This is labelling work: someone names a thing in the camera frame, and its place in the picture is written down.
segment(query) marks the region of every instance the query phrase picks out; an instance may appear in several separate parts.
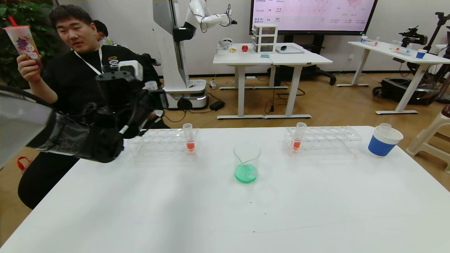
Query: straw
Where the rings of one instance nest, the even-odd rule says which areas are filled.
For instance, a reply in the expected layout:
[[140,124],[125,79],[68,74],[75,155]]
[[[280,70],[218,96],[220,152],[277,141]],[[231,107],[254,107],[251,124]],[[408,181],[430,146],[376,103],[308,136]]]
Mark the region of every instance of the straw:
[[11,24],[13,25],[13,27],[16,27],[16,26],[17,26],[17,23],[14,21],[14,18],[13,18],[13,17],[9,16],[8,19],[9,19],[9,21],[11,22]]

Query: wooden floor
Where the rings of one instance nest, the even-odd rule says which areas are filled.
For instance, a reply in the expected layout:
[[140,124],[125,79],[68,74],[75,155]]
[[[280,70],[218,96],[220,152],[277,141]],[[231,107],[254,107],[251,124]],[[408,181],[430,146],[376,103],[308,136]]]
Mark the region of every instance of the wooden floor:
[[[428,127],[434,117],[442,110],[443,104],[433,103],[430,106],[411,106],[419,114],[404,115],[377,115],[377,110],[394,110],[397,103],[394,101],[374,98],[372,88],[379,86],[385,77],[396,77],[398,74],[369,74],[361,77],[361,83],[368,83],[370,87],[335,87],[329,85],[329,79],[318,77],[315,81],[302,81],[300,88],[306,92],[305,96],[298,96],[294,108],[294,114],[307,113],[310,119],[230,119],[217,120],[218,115],[236,115],[238,93],[236,90],[211,90],[211,93],[225,101],[225,107],[217,112],[205,114],[187,113],[183,121],[179,123],[164,121],[173,128],[180,128],[182,124],[190,122],[195,127],[217,128],[217,127],[286,127],[295,126],[298,121],[303,121],[309,126],[377,126],[380,123],[389,123],[403,133],[405,138],[399,143],[402,149],[406,149],[412,139],[422,130]],[[353,74],[337,75],[337,83],[349,83]],[[267,85],[267,77],[260,80],[247,80],[247,85]],[[233,77],[216,78],[218,86],[233,86]],[[272,90],[246,90],[245,91],[245,113],[264,113],[267,101],[272,98]],[[288,90],[276,90],[276,93],[288,92]],[[275,100],[275,114],[284,114],[285,105],[283,100]],[[179,111],[168,111],[167,116],[177,121],[184,113]],[[433,140],[432,144],[448,149],[450,144],[444,141]],[[17,167],[17,158],[25,155],[33,158],[37,151],[25,148],[14,159],[12,159],[2,171],[0,171],[0,245],[14,232],[17,226],[29,214],[30,210],[22,204],[17,196],[17,185],[21,172]],[[426,153],[419,153],[415,160],[425,168],[437,181],[450,191],[450,174],[444,173],[446,163]]]

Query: wheel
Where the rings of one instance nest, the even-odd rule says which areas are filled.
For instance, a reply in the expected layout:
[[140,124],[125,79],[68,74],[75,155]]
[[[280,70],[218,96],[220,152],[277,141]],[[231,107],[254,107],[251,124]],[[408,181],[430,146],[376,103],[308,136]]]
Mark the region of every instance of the wheel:
[[381,86],[375,87],[375,88],[372,90],[372,95],[373,95],[374,97],[376,97],[376,96],[378,96],[378,95],[380,94],[380,92],[381,92]]

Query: white robotic arm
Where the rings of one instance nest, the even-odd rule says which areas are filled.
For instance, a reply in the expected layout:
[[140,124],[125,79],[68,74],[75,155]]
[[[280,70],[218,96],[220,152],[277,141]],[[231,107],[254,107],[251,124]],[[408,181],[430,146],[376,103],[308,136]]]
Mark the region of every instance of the white robotic arm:
[[189,23],[195,28],[200,26],[200,30],[206,32],[209,28],[218,24],[223,27],[237,24],[231,18],[231,14],[231,5],[228,5],[224,14],[210,14],[206,0],[191,0],[186,14],[186,23]]

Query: black adapter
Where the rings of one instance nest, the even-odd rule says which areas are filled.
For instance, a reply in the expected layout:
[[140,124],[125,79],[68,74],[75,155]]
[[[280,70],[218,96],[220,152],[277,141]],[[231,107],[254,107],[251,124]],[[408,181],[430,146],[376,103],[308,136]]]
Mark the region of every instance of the black adapter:
[[216,102],[212,103],[209,106],[209,109],[213,110],[213,111],[217,111],[217,110],[219,110],[220,108],[222,108],[224,106],[225,106],[225,102],[224,101],[216,101]]

